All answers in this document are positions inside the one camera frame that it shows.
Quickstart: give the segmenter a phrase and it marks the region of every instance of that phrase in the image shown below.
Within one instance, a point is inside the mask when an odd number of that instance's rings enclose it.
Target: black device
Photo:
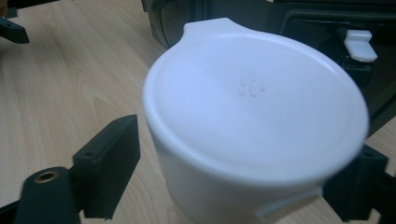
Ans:
[[[8,7],[23,8],[32,7],[50,2],[56,2],[59,0],[8,0]]]
[[[396,0],[142,0],[152,35],[166,48],[181,38],[187,22],[229,18],[247,28],[283,35],[321,51],[361,89],[370,134],[396,116]],[[372,34],[377,59],[352,59],[347,30]]]
[[[76,224],[85,217],[113,217],[140,159],[137,116],[110,122],[73,156],[73,167],[29,176],[21,198],[0,208],[2,224]]]

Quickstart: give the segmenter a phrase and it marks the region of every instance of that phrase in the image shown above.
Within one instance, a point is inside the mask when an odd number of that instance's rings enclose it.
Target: white plastic latch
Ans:
[[[363,63],[373,62],[377,56],[369,41],[372,38],[370,31],[348,30],[344,44],[350,57]]]

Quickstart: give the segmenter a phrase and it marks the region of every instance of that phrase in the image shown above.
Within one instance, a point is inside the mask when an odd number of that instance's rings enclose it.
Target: hole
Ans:
[[[93,157],[95,155],[95,153],[94,152],[92,152],[92,151],[89,151],[89,152],[86,152],[85,153],[85,157]]]
[[[51,180],[55,179],[56,177],[58,177],[58,175],[59,175],[58,172],[48,171],[46,173],[36,176],[35,182],[37,184],[47,183],[47,182],[50,182]]]

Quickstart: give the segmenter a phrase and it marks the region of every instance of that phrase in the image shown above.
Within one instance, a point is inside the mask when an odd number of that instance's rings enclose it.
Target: wooden table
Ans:
[[[71,167],[72,155],[111,120],[137,114],[142,158],[107,223],[176,223],[141,102],[145,76],[165,49],[151,37],[140,0],[63,0],[19,10],[13,21],[31,43],[0,39],[0,206],[19,199],[26,177]],[[396,119],[367,143],[391,158],[394,174]],[[279,223],[341,220],[318,200]]]

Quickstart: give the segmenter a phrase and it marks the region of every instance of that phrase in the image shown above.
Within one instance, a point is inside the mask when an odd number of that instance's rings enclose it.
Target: cup handle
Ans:
[[[302,208],[322,195],[322,189],[314,189],[286,200],[266,204],[256,211],[256,216],[265,224],[275,223],[287,214]]]

